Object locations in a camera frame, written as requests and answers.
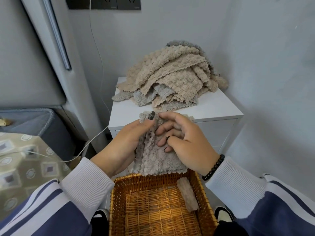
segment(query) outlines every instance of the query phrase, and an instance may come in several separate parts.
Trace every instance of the wicker basket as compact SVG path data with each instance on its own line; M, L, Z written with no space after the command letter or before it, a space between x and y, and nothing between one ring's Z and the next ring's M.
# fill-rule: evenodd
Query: wicker basket
M176 182L187 177L200 210L189 213ZM196 172L114 180L109 235L213 235L218 225Z

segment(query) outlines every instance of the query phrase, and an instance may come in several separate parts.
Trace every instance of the sleeve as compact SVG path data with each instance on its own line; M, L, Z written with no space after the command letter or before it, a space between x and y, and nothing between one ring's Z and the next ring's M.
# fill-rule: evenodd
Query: sleeve
M0 223L0 235L90 235L90 220L114 182L83 158L60 183L51 180Z
M257 178L226 157L206 186L249 235L315 235L315 203L269 174Z

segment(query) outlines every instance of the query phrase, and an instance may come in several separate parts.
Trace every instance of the cord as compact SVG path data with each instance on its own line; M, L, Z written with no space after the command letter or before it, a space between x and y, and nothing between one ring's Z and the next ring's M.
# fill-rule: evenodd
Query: cord
M80 153L79 153L75 158L73 158L73 159L71 159L71 160L68 160L68 161L58 161L58 162L71 162L71 161L77 159L77 158L81 155L81 153L84 151L84 149L90 144L90 142L92 142L98 135L100 135L102 132L104 132L107 128L108 128L108 126L105 127L105 128L104 128L99 134L97 134L94 138L92 138L92 139L83 147L83 149L80 151ZM33 153L33 154L37 154L37 155L40 155L40 156L48 157L48 158L50 158L50 159L54 159L54 158L52 158L52 157L50 157L50 156L46 156L46 155L40 154L40 153L38 153L38 152L32 152L32 151L8 152L8 153L1 154L0 157L1 157L1 156L5 156L5 155L10 155L10 154L13 154L13 153L20 153L20 152Z
M92 25L91 25L91 3L92 3L92 0L90 0L90 6L89 6L89 21L90 21L90 29L91 29L91 33L92 33L92 37L93 37L93 40L94 40L94 44L95 44L95 47L97 49L97 52L99 54L99 57L100 57L100 61L102 62L102 81L100 83L100 99L102 100L102 102L105 104L108 112L109 112L109 116L111 116L111 111L109 110L109 108L107 107L106 103L104 102L103 98L102 98L102 90L103 90L103 82L104 82L104 64L103 64L103 59L102 57L100 56L100 51L98 50L98 47L97 47L97 44L96 44L96 41L95 41L95 38L94 38L94 34L93 34L93 30L92 30Z

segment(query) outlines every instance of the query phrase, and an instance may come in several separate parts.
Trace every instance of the black beaded bracelet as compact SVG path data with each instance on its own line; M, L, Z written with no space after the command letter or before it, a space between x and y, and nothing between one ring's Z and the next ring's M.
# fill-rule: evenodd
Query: black beaded bracelet
M221 163L223 162L225 158L225 155L221 154L220 158L218 159L218 161L215 163L215 165L213 166L213 168L209 171L209 173L205 176L202 176L202 179L204 181L207 181L208 179L211 178L211 176L215 173L216 169L218 169L218 167L221 165Z

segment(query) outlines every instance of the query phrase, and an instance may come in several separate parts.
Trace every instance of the person's right hand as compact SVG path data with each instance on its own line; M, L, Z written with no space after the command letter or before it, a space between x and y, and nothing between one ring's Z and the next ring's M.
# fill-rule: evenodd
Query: person's right hand
M164 112L159 113L159 116L169 121L155 131L156 135L164 134L157 145L161 147L168 143L169 147L164 149L165 152L174 149L188 168L203 176L207 175L220 156L212 148L199 126L179 113Z

